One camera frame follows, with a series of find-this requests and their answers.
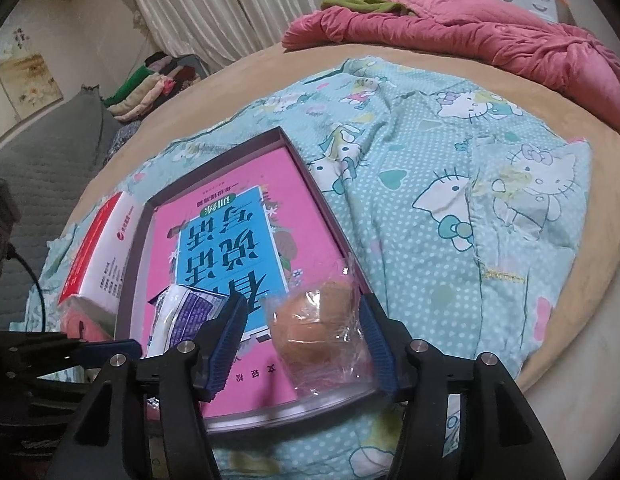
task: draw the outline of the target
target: green garment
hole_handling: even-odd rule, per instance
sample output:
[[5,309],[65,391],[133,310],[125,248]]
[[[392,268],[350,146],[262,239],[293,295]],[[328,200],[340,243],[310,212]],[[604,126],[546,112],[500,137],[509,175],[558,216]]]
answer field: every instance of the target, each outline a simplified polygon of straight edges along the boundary
[[393,14],[407,14],[408,9],[404,4],[391,2],[390,0],[322,0],[321,8],[339,6],[354,10],[355,12],[391,12]]
[[116,105],[122,102],[123,99],[128,97],[130,95],[130,92],[132,92],[136,87],[138,87],[146,77],[153,73],[154,72],[149,68],[146,68],[145,65],[141,65],[133,72],[133,74],[126,80],[126,82],[119,87],[119,90],[114,92],[114,95],[112,97],[108,97],[103,102],[103,104],[107,108],[108,106]]

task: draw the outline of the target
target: black cable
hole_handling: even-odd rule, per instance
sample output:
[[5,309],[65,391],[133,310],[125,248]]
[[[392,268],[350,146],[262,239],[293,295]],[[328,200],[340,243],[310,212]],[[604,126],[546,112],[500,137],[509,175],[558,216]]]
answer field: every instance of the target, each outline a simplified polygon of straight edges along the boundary
[[37,292],[39,293],[39,300],[41,301],[41,331],[46,331],[46,301],[43,299],[43,291],[41,290],[41,285],[39,285],[39,280],[37,279],[37,275],[34,273],[32,268],[28,265],[27,261],[23,259],[23,257],[17,252],[17,249],[14,248],[10,242],[8,242],[8,252],[6,254],[6,258],[8,260],[17,260],[26,272],[30,275],[32,281],[37,287]]

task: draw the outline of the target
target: rolled pink blanket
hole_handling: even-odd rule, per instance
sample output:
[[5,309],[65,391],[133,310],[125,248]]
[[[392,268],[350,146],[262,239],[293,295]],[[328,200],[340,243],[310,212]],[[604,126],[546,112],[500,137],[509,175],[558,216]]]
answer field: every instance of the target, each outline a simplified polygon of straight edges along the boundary
[[381,43],[479,59],[560,92],[620,130],[620,61],[586,30],[499,0],[395,1],[417,16],[330,7],[294,21],[282,44]]

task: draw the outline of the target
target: transparent plastic bag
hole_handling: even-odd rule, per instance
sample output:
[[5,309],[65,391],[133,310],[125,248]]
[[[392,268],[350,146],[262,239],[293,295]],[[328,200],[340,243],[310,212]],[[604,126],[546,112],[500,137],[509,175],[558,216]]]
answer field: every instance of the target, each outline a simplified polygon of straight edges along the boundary
[[353,260],[322,266],[327,272],[320,282],[263,300],[273,345],[300,396],[372,382],[359,327],[360,290]]

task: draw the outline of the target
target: silver screw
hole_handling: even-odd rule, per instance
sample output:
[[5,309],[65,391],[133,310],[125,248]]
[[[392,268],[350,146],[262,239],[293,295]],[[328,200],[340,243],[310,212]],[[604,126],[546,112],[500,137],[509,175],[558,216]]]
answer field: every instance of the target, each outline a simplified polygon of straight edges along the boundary
[[123,354],[114,354],[110,358],[110,364],[112,366],[121,366],[125,362],[126,362],[126,356]]
[[412,348],[415,352],[421,353],[425,352],[430,348],[430,345],[426,343],[423,339],[413,339],[410,343],[410,348]]
[[181,341],[177,345],[177,350],[182,354],[188,354],[194,350],[194,342],[190,341],[189,339],[186,341]]
[[499,362],[497,356],[495,354],[491,354],[490,352],[484,352],[481,354],[481,361],[488,366],[494,366]]

